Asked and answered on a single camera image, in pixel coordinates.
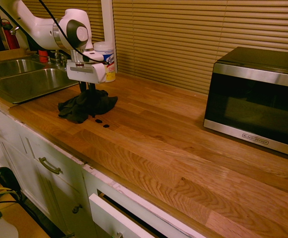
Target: red bottle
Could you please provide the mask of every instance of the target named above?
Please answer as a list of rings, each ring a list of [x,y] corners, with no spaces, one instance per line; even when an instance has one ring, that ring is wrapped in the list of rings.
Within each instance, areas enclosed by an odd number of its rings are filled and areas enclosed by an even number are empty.
[[[47,51],[38,51],[39,61],[40,62],[48,62],[48,52]]]
[[[16,36],[10,33],[10,30],[13,28],[12,25],[8,20],[6,20],[7,22],[3,22],[3,20],[6,19],[1,20],[1,26],[3,27],[9,49],[13,50],[20,48]]]

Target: red fire extinguisher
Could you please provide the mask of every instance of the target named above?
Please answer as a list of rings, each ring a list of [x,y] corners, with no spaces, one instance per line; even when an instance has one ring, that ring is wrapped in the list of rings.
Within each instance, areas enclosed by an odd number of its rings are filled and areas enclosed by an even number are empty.
[[[11,23],[7,19],[2,19],[0,22],[4,30],[9,49],[10,50],[18,49],[19,44],[18,44],[17,38],[15,35],[12,35],[10,33],[10,30],[13,28]]]

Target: drawer handle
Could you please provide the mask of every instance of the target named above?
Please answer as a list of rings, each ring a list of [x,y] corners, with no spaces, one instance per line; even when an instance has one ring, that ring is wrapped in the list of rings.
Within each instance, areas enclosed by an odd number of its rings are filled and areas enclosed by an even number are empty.
[[[50,172],[53,172],[54,174],[57,174],[57,175],[60,174],[60,172],[61,172],[61,169],[60,169],[60,168],[53,169],[53,168],[50,168],[48,165],[45,164],[45,161],[47,161],[46,157],[38,158],[38,159],[39,159],[39,162],[40,162],[46,169],[48,169]]]
[[[112,238],[123,238],[122,233],[118,233],[115,236],[112,236]]]

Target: stainless steel microwave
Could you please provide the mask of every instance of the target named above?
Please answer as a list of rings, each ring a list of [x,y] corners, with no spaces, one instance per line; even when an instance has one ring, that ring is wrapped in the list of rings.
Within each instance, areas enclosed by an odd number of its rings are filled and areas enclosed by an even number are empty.
[[[204,126],[288,154],[288,53],[238,47],[219,59]]]

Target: disinfecting wipes container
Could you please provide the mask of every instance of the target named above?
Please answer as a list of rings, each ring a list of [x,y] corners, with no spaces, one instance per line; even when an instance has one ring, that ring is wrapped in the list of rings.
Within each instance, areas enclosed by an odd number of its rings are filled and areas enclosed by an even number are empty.
[[[113,44],[108,41],[101,41],[94,43],[94,50],[102,54],[104,61],[109,64],[105,65],[106,82],[115,80],[115,67],[114,67],[114,50]]]

